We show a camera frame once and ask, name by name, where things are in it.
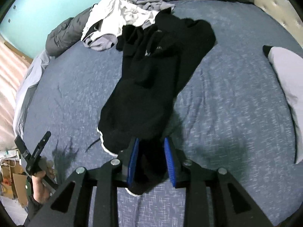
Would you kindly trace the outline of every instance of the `person's arm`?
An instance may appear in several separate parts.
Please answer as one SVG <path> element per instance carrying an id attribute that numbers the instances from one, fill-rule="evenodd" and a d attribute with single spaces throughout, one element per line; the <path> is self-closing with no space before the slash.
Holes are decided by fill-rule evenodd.
<path id="1" fill-rule="evenodd" d="M 52 161 L 47 161 L 48 170 L 52 178 L 55 178 Z M 42 183 L 42 178 L 46 175 L 45 171 L 36 173 L 31 177 L 33 183 L 34 194 L 28 197 L 28 216 L 23 225 L 19 227 L 27 227 L 32 218 L 42 208 L 43 204 L 47 202 L 50 197 L 50 191 Z"/>

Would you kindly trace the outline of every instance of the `silver screw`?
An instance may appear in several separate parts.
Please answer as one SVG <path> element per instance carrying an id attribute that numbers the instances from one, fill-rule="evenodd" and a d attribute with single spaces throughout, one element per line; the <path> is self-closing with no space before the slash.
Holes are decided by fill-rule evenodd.
<path id="1" fill-rule="evenodd" d="M 191 160 L 186 159 L 186 160 L 183 162 L 183 165 L 185 165 L 185 166 L 191 166 Z"/>
<path id="2" fill-rule="evenodd" d="M 85 172 L 85 168 L 84 168 L 84 167 L 78 167 L 78 168 L 76 169 L 76 172 L 77 172 L 78 174 L 82 174 L 83 172 Z"/>
<path id="3" fill-rule="evenodd" d="M 113 166 L 117 166 L 117 165 L 120 164 L 120 160 L 118 160 L 118 159 L 112 159 L 111 164 L 112 164 Z"/>
<path id="4" fill-rule="evenodd" d="M 225 175 L 227 173 L 227 170 L 225 168 L 219 168 L 218 172 L 222 175 Z"/>

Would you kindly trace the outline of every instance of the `beige headboard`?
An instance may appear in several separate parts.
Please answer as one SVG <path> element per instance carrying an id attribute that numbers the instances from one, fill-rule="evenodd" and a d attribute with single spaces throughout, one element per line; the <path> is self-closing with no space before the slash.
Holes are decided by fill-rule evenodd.
<path id="1" fill-rule="evenodd" d="M 303 23 L 289 0 L 255 0 L 255 5 L 278 21 L 303 47 Z"/>

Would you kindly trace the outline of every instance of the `mattress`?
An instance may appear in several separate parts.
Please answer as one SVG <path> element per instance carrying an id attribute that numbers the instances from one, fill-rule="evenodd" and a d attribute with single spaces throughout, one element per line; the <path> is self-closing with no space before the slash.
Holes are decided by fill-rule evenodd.
<path id="1" fill-rule="evenodd" d="M 260 8 L 213 0 L 175 2 L 181 18 L 205 19 L 217 42 L 178 95 L 165 135 L 203 167 L 224 167 L 274 225 L 303 201 L 303 164 L 294 164 L 295 133 L 286 99 L 263 55 L 263 45 L 303 56 L 296 40 Z M 93 169 L 112 156 L 96 131 L 102 106 L 121 76 L 122 52 L 76 43 L 52 59 L 28 108 L 23 139 L 43 154 L 62 183 L 77 167 Z M 166 181 L 140 197 L 118 190 L 120 226 L 183 226 L 185 190 Z"/>

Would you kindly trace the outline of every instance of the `pink curtain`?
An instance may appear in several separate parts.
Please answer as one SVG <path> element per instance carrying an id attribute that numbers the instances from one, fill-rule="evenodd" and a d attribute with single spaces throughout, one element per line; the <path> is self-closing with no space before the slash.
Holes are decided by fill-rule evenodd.
<path id="1" fill-rule="evenodd" d="M 29 65 L 0 42 L 0 151 L 16 148 L 12 127 L 15 97 Z"/>

